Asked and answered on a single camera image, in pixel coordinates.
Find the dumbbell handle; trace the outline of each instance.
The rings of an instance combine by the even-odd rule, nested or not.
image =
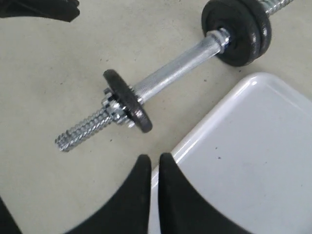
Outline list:
[[[133,87],[134,93],[141,103],[145,103],[201,63],[223,53],[229,42],[230,34],[225,29],[209,32],[199,44],[136,84]]]

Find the concrete floor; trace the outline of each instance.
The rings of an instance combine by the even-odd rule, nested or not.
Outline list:
[[[154,129],[111,125],[70,153],[55,137],[100,107],[102,73],[135,84],[203,35],[205,0],[81,1],[72,23],[0,20],[0,194],[25,234],[72,228],[118,189],[137,156],[153,167],[244,76],[278,75],[312,99],[312,1],[296,0],[272,17],[269,51],[253,64],[218,59],[196,68],[146,105]]]

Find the weight plate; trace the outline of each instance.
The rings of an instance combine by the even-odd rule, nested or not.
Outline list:
[[[210,0],[203,9],[201,25],[204,35],[225,28],[231,42],[217,56],[231,66],[244,66],[259,55],[261,37],[253,15],[237,0]]]
[[[259,56],[264,55],[267,52],[272,39],[272,28],[269,20],[269,16],[265,13],[265,10],[258,0],[239,0],[241,3],[245,4],[258,25],[261,36],[261,44]]]
[[[142,105],[137,101],[137,97],[115,70],[107,70],[104,77],[109,84],[117,100],[126,107],[126,114],[141,129],[147,133],[153,128],[152,122],[148,118]]]

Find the white tray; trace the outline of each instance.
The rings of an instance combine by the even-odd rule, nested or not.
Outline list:
[[[243,79],[173,149],[220,212],[255,234],[312,233],[312,103],[279,78]],[[158,169],[150,234],[159,234]]]

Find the black object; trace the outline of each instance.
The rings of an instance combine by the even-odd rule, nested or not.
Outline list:
[[[0,18],[43,17],[71,22],[80,11],[77,0],[0,0]]]
[[[133,91],[121,76],[115,70],[110,69],[104,72],[104,77],[117,101],[126,107],[128,117],[142,132],[147,133],[151,131],[153,128],[152,122]]]
[[[210,0],[203,9],[201,25],[208,31],[225,28],[232,41],[217,56],[231,66],[244,66],[259,56],[261,36],[250,10],[238,0]]]
[[[239,0],[241,3],[245,4],[247,8],[252,13],[258,29],[260,31],[261,36],[261,45],[259,56],[262,56],[265,52],[267,52],[272,39],[272,28],[269,20],[269,16],[266,14],[263,6],[259,2],[259,0]]]
[[[67,234],[147,234],[151,170],[150,158],[141,155],[115,195]]]
[[[171,154],[160,157],[158,208],[162,234],[250,234],[203,199]]]
[[[151,161],[141,155],[112,198],[67,234],[147,234],[150,197]],[[160,157],[158,209],[162,234],[251,234],[204,200],[171,154]],[[0,233],[21,234],[3,203]]]

